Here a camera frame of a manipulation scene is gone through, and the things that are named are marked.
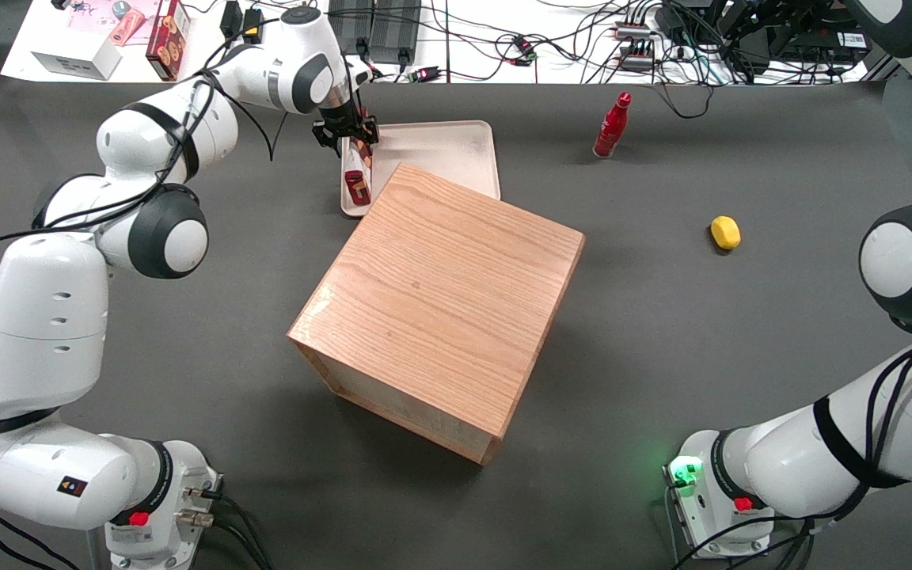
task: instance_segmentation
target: wooden box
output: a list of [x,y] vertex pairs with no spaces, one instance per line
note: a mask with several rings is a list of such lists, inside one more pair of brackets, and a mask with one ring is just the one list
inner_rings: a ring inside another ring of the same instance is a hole
[[584,241],[401,165],[288,336],[337,396],[484,465]]

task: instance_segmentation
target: red bottle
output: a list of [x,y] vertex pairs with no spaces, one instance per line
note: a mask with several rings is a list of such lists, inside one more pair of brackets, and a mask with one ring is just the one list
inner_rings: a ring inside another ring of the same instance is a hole
[[625,91],[618,95],[618,102],[614,104],[611,111],[604,116],[604,122],[600,125],[600,134],[597,135],[597,142],[593,145],[593,153],[598,158],[611,158],[615,146],[621,134],[625,132],[625,125],[629,125],[629,104],[633,102],[633,95]]

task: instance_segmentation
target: yellow object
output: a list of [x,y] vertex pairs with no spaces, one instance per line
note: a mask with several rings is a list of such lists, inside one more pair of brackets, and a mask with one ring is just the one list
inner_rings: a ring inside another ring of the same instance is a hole
[[709,224],[709,231],[712,232],[712,238],[720,249],[734,249],[741,245],[741,230],[738,230],[738,223],[734,218],[716,216],[712,224]]

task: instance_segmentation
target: red box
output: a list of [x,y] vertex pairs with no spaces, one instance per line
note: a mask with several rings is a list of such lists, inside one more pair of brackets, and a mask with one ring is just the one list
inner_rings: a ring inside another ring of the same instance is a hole
[[146,59],[162,81],[176,81],[185,55],[188,14],[180,0],[162,0],[157,6],[153,32],[146,47]]

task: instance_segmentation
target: white tray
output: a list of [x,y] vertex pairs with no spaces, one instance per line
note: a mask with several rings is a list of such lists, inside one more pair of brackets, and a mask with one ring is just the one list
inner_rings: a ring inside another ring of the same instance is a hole
[[[348,140],[344,140],[341,148],[347,145]],[[373,152],[372,204],[401,162],[485,196],[502,199],[492,126],[483,120],[380,125],[379,144]],[[340,160],[340,208],[348,216],[364,216],[372,206],[357,206],[352,202],[344,181],[344,163]]]

